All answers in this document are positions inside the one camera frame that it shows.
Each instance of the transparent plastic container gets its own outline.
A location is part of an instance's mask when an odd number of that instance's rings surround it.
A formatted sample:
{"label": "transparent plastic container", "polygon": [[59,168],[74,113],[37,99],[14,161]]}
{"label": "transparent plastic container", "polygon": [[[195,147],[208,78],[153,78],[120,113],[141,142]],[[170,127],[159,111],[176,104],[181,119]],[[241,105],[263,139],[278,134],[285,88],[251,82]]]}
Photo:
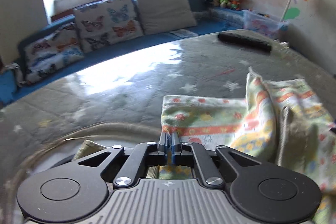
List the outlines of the transparent plastic container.
{"label": "transparent plastic container", "polygon": [[278,39],[279,30],[286,31],[288,22],[279,22],[255,12],[244,10],[244,29],[261,33],[273,40]]}

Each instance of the cushion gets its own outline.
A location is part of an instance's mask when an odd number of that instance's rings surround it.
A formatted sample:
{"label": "cushion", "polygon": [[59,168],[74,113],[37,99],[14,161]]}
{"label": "cushion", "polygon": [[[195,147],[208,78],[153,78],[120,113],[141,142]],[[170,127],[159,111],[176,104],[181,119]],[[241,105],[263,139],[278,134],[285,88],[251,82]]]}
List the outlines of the cushion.
{"label": "cushion", "polygon": [[52,34],[25,47],[28,84],[82,59],[75,23],[61,26]]}
{"label": "cushion", "polygon": [[85,53],[143,36],[132,0],[104,0],[73,11]]}
{"label": "cushion", "polygon": [[137,0],[145,34],[196,26],[188,0]]}

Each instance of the silver bolt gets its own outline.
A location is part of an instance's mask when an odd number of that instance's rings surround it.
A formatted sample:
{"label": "silver bolt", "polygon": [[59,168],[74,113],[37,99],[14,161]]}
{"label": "silver bolt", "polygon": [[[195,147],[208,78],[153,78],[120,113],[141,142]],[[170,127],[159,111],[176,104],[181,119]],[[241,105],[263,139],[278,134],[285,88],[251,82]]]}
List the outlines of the silver bolt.
{"label": "silver bolt", "polygon": [[212,178],[208,178],[206,182],[210,185],[220,185],[223,183],[223,180],[218,177],[212,177]]}
{"label": "silver bolt", "polygon": [[120,149],[120,148],[123,148],[123,146],[120,145],[120,144],[115,144],[115,145],[112,146],[112,148],[114,148],[114,149]]}
{"label": "silver bolt", "polygon": [[115,183],[121,186],[128,185],[132,182],[132,180],[128,177],[120,177],[115,180]]}

